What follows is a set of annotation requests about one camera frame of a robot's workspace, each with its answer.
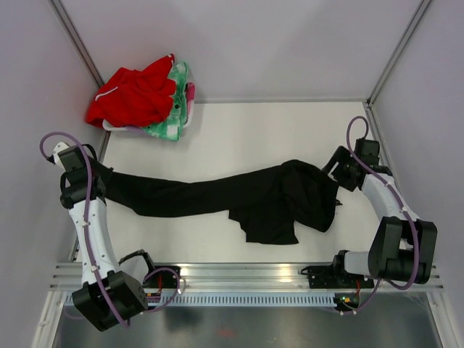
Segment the black trousers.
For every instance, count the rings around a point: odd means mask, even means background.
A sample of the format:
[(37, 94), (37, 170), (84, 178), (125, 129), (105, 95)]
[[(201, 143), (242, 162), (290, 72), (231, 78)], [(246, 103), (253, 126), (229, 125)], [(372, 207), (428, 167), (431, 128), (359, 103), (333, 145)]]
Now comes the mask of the black trousers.
[(227, 211), (246, 242), (298, 244), (295, 223), (325, 233), (331, 226), (338, 184), (314, 165), (296, 159), (214, 181), (186, 183), (115, 172), (97, 165), (108, 200), (137, 215), (181, 218)]

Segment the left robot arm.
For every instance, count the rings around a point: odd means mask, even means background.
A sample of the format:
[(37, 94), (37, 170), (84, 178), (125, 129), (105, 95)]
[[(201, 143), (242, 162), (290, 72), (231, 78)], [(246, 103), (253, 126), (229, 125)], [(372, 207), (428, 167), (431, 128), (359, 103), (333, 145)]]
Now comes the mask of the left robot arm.
[(72, 303), (99, 331), (122, 323), (147, 310), (144, 288), (157, 282), (158, 271), (142, 251), (118, 262), (107, 225), (105, 185), (84, 158), (80, 147), (59, 142), (52, 155), (64, 172), (60, 178), (62, 206), (68, 211), (80, 244), (82, 286), (72, 293)]

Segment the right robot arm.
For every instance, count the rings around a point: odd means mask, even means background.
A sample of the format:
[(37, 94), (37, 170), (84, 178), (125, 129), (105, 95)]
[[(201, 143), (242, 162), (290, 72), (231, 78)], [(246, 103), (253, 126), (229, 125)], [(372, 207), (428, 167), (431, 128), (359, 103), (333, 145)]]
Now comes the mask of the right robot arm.
[(437, 227), (408, 207), (391, 170), (380, 164), (379, 154), (379, 142), (359, 138), (353, 152), (339, 146), (323, 168), (342, 188), (359, 189), (379, 219), (368, 251), (341, 250), (334, 257), (330, 276), (340, 287), (357, 276), (382, 279), (396, 288), (425, 284), (431, 276)]

